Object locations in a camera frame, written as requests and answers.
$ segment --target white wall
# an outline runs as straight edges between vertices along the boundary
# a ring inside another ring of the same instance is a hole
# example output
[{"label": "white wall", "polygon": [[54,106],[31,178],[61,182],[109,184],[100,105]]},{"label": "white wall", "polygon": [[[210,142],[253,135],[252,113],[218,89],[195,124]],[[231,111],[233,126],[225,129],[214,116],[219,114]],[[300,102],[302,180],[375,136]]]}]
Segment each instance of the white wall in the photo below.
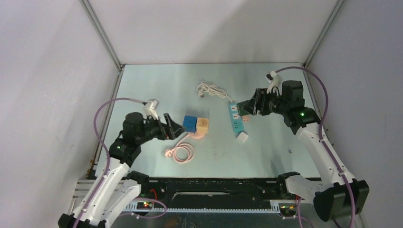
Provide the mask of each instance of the white wall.
[{"label": "white wall", "polygon": [[92,0],[122,63],[304,62],[336,0]]},{"label": "white wall", "polygon": [[310,66],[329,91],[330,140],[370,186],[364,212],[374,228],[401,227],[402,12],[401,0],[347,1]]},{"label": "white wall", "polygon": [[57,227],[116,73],[79,1],[0,1],[0,227]]}]

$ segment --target table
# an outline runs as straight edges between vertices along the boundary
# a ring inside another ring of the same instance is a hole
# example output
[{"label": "table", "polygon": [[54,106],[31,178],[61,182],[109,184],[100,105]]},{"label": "table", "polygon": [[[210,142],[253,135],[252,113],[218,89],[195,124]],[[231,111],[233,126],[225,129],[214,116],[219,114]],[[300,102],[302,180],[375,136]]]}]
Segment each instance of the table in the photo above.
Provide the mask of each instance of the table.
[{"label": "table", "polygon": [[[249,100],[255,88],[267,87],[265,75],[290,63],[235,64],[165,64],[126,65],[117,97],[160,101],[159,116],[169,113],[182,124],[185,115],[210,120],[209,133],[200,140],[186,139],[195,147],[192,161],[178,164],[164,155],[179,139],[154,139],[142,145],[142,153],[131,170],[153,177],[201,178],[263,178],[297,171],[304,177],[319,177],[317,169],[303,144],[293,135],[278,114],[252,116],[244,124],[248,140],[241,144],[232,130],[228,111],[229,99],[210,96],[202,99],[196,86],[203,80],[224,89],[234,102]],[[304,87],[305,106],[313,108],[302,71],[292,69],[279,74],[282,80],[298,80]],[[110,146],[122,130],[125,116],[142,112],[143,106],[130,101],[115,103],[107,128],[105,143]],[[102,151],[96,170],[101,172],[106,155]]]}]

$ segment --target power strip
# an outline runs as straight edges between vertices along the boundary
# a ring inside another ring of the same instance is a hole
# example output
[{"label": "power strip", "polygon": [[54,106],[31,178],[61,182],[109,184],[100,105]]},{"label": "power strip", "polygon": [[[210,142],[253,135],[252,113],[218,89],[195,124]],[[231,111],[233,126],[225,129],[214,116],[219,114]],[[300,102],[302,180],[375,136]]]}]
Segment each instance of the power strip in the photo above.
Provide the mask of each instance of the power strip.
[{"label": "power strip", "polygon": [[230,119],[232,123],[232,129],[235,133],[243,131],[243,121],[238,112],[237,103],[230,103],[229,105]]}]

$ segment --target white cube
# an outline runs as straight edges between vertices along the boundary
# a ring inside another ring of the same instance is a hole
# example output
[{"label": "white cube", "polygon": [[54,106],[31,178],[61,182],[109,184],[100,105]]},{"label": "white cube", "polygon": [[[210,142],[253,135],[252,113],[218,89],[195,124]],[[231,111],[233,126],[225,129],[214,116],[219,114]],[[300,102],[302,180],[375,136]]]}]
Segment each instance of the white cube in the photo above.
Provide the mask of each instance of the white cube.
[{"label": "white cube", "polygon": [[247,135],[245,132],[240,132],[240,134],[237,137],[237,140],[239,140],[242,143],[245,143],[248,137],[249,135]]}]

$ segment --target gray wall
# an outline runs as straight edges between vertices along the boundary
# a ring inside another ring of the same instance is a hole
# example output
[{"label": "gray wall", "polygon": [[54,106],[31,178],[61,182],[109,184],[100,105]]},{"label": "gray wall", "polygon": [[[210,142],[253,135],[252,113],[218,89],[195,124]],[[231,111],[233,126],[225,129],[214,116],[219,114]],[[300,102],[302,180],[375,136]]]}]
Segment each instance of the gray wall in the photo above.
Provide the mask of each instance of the gray wall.
[{"label": "gray wall", "polygon": [[370,186],[369,226],[401,227],[403,1],[347,1],[309,68],[329,91],[330,140]]},{"label": "gray wall", "polygon": [[116,74],[79,1],[0,1],[0,227],[57,227]]}]

